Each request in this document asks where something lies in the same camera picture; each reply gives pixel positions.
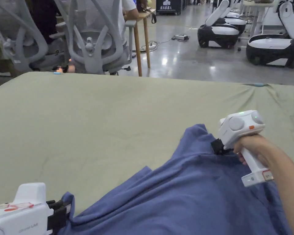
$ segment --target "white handheld controller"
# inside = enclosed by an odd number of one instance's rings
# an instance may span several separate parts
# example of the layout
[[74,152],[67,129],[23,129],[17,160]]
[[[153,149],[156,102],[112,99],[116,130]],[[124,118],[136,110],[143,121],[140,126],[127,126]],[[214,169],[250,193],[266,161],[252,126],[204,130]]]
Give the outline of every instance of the white handheld controller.
[[48,216],[54,210],[46,204],[44,183],[19,186],[12,203],[0,205],[0,235],[48,235]]
[[[256,110],[248,110],[228,115],[219,122],[218,138],[222,141],[224,149],[234,148],[238,139],[245,135],[259,134],[265,123]],[[245,187],[273,180],[271,171],[247,149],[243,148],[241,154],[251,169],[251,173],[242,177]]]

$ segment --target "wooden table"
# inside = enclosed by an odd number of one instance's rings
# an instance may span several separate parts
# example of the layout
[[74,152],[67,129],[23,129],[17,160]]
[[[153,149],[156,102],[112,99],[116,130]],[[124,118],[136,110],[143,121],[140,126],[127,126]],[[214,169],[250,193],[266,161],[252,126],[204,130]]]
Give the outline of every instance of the wooden table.
[[[144,21],[144,31],[145,31],[145,44],[146,44],[146,54],[147,54],[147,66],[150,68],[150,55],[149,55],[149,39],[148,39],[148,24],[147,17],[150,15],[150,12],[139,13],[137,22]],[[137,67],[138,67],[138,76],[142,77],[142,62],[140,58],[140,46],[139,46],[139,34],[137,24],[134,27],[134,38],[135,38],[135,47],[136,47],[136,56],[137,56]]]

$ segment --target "table leg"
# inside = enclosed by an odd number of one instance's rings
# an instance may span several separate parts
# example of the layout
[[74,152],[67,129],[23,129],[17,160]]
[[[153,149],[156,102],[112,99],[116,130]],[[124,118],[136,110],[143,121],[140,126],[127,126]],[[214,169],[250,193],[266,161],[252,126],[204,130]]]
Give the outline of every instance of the table leg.
[[145,45],[146,45],[146,55],[147,55],[147,65],[150,68],[150,54],[149,54],[149,39],[148,39],[148,28],[147,28],[147,18],[144,18],[144,31],[145,31]]
[[142,77],[143,76],[142,75],[142,61],[141,61],[141,58],[140,58],[140,46],[139,46],[139,37],[138,37],[138,26],[137,26],[137,24],[134,27],[134,38],[135,38],[138,76]]
[[254,34],[253,35],[259,35],[259,31],[260,31],[260,28],[262,26],[262,18],[264,17],[265,10],[266,9],[264,7],[262,7],[258,11],[257,24],[256,24],[255,31],[254,31]]
[[253,20],[253,23],[252,23],[252,25],[251,25],[251,33],[250,33],[250,37],[254,36],[255,28],[256,28],[256,25],[257,25],[257,21],[258,21],[258,15],[259,15],[259,10],[256,9],[256,11],[255,11],[255,16],[254,16],[254,20]]

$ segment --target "white t-shirt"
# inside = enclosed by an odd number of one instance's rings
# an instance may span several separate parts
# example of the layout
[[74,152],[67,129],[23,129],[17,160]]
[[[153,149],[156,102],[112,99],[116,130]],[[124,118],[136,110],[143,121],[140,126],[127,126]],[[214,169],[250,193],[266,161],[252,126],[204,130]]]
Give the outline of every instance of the white t-shirt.
[[120,0],[120,10],[119,10],[119,30],[121,34],[121,39],[123,40],[123,44],[126,42],[126,37],[125,37],[125,31],[124,31],[124,26],[125,26],[125,21],[122,13],[122,8],[124,11],[131,11],[136,8],[136,4],[133,0]]

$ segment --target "black strap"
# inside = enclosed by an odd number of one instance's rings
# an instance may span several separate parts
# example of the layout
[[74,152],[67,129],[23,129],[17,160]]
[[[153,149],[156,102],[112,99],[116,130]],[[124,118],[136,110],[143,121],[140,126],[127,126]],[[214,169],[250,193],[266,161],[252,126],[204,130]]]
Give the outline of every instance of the black strap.
[[214,154],[216,155],[224,155],[233,150],[230,148],[225,150],[224,145],[220,139],[216,139],[213,142],[211,142],[211,147],[213,149]]
[[66,221],[70,215],[71,204],[62,200],[58,202],[47,201],[50,209],[53,209],[53,215],[48,216],[47,231],[52,230],[52,234],[56,235],[61,228],[66,226]]
[[154,13],[152,13],[149,9],[144,9],[144,12],[150,12],[152,15],[151,23],[156,24],[157,23],[157,17]]

